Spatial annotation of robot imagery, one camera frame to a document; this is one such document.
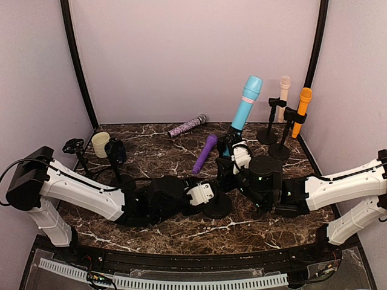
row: black pole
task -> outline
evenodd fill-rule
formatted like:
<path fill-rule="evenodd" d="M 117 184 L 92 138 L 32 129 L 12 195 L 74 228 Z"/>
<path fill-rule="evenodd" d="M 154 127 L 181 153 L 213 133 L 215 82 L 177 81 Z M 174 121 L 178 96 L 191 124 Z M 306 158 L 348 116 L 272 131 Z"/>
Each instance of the black pole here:
<path fill-rule="evenodd" d="M 270 136 L 270 131 L 272 131 L 272 126 L 273 126 L 274 118 L 276 116 L 276 109 L 277 109 L 277 106 L 274 106 L 270 110 L 270 116 L 268 118 L 268 125 L 267 125 L 267 130 L 266 130 L 266 136 Z"/>
<path fill-rule="evenodd" d="M 89 168 L 87 168 L 87 163 L 86 163 L 86 160 L 84 159 L 83 157 L 83 152 L 81 151 L 77 151 L 75 152 L 77 157 L 78 157 L 78 161 L 80 163 L 80 165 L 83 167 L 83 169 L 85 170 L 85 175 L 86 177 L 89 177 L 90 179 L 93 178 L 93 174 L 91 173 L 91 171 L 89 170 Z"/>
<path fill-rule="evenodd" d="M 328 0 L 320 1 L 319 18 L 317 20 L 316 34 L 314 35 L 314 43 L 312 54 L 310 56 L 309 67 L 307 77 L 305 78 L 304 88 L 311 88 L 314 72 L 316 71 L 317 61 L 319 60 L 319 54 L 322 43 L 322 36 L 324 35 L 325 21 L 328 13 Z"/>
<path fill-rule="evenodd" d="M 109 145 L 111 145 L 110 149 L 109 150 L 105 150 L 105 151 L 106 151 L 106 154 L 108 156 L 108 160 L 110 162 L 111 168 L 113 169 L 113 172 L 115 174 L 116 180 L 118 181 L 119 184 L 122 184 L 121 173 L 120 173 L 120 170 L 119 170 L 119 167 L 118 167 L 118 164 L 117 164 L 117 160 L 116 160 L 117 154 L 118 154 L 117 146 L 116 146 L 116 143 L 112 144 L 110 142 L 111 141 L 109 141 L 109 143 L 108 143 Z"/>
<path fill-rule="evenodd" d="M 73 60 L 73 66 L 75 74 L 77 76 L 78 85 L 82 94 L 83 102 L 85 103 L 87 114 L 91 125 L 94 129 L 97 129 L 99 124 L 97 121 L 96 113 L 94 112 L 93 104 L 91 103 L 89 91 L 87 90 L 85 76 L 83 75 L 82 66 L 80 64 L 79 53 L 77 49 L 77 43 L 74 35 L 73 23 L 71 21 L 70 5 L 68 0 L 60 0 L 62 6 L 63 22 L 65 24 L 68 47 L 70 49 L 71 58 Z"/>
<path fill-rule="evenodd" d="M 292 121 L 287 121 L 286 122 L 286 126 L 285 126 L 285 129 L 284 129 L 284 132 L 282 133 L 282 139 L 281 139 L 281 142 L 279 142 L 279 146 L 278 146 L 278 150 L 280 150 L 280 151 L 284 148 L 284 144 L 285 144 L 286 138 L 289 135 L 289 131 L 290 131 L 290 127 L 291 127 L 291 122 Z"/>

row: pink band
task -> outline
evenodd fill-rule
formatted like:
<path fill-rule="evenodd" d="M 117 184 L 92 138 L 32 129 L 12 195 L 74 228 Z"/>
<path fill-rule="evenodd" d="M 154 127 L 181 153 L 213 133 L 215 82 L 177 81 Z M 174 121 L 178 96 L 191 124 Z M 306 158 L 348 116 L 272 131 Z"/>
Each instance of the pink band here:
<path fill-rule="evenodd" d="M 250 99 L 250 98 L 246 98 L 246 97 L 242 97 L 242 101 L 245 101 L 246 103 L 249 103 L 249 104 L 254 104 L 255 101 Z"/>

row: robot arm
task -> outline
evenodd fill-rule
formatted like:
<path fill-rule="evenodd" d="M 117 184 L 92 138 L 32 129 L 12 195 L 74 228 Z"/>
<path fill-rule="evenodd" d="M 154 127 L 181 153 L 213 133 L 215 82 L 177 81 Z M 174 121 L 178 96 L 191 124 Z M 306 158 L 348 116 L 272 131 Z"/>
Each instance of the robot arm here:
<path fill-rule="evenodd" d="M 350 199 L 365 198 L 347 214 L 329 223 L 326 228 L 328 242 L 341 245 L 350 236 L 387 215 L 387 150 L 378 153 L 363 166 L 328 176 L 281 179 L 275 159 L 250 156 L 246 142 L 232 145 L 235 183 L 258 210 L 275 212 L 294 218 L 324 206 Z"/>
<path fill-rule="evenodd" d="M 306 199 L 308 208 L 318 210 L 326 205 L 350 199 L 386 194 L 386 179 L 383 178 L 385 170 L 383 166 L 380 166 L 381 164 L 380 160 L 374 159 L 358 168 L 323 176 L 323 178 L 308 177 L 305 182 L 305 192 L 309 194 Z M 352 175 L 363 169 L 371 170 Z M 348 177 L 335 180 L 340 176 Z"/>
<path fill-rule="evenodd" d="M 155 178 L 142 188 L 112 188 L 78 175 L 52 159 L 43 147 L 26 157 L 15 171 L 6 194 L 13 207 L 26 211 L 56 247 L 70 246 L 76 231 L 66 224 L 49 198 L 67 201 L 128 227 L 147 227 L 183 212 L 199 213 L 215 195 L 213 182 L 174 176 Z"/>

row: white cable tray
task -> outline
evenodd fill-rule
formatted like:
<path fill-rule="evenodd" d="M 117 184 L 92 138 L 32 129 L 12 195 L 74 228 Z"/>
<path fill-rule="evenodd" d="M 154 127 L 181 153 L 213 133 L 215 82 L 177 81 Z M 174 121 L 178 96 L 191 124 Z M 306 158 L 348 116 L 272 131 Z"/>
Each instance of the white cable tray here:
<path fill-rule="evenodd" d="M 49 272 L 87 283 L 86 271 L 58 262 L 41 258 L 39 267 Z M 267 277 L 258 277 L 241 280 L 214 281 L 214 282 L 180 282 L 159 281 L 124 277 L 119 275 L 105 276 L 113 279 L 118 289 L 122 290 L 257 290 L 287 286 L 287 274 L 278 274 Z"/>

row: orange microphone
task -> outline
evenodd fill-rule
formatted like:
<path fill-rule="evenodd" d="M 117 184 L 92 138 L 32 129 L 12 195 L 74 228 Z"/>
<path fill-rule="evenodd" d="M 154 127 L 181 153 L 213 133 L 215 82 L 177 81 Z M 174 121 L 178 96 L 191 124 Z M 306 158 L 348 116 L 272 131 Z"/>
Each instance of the orange microphone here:
<path fill-rule="evenodd" d="M 312 101 L 312 90 L 310 88 L 303 88 L 300 95 L 300 105 L 298 106 L 297 111 L 299 115 L 305 116 L 310 101 Z M 301 126 L 302 125 L 299 123 L 294 123 L 293 131 L 291 133 L 293 138 L 297 138 L 300 133 Z"/>

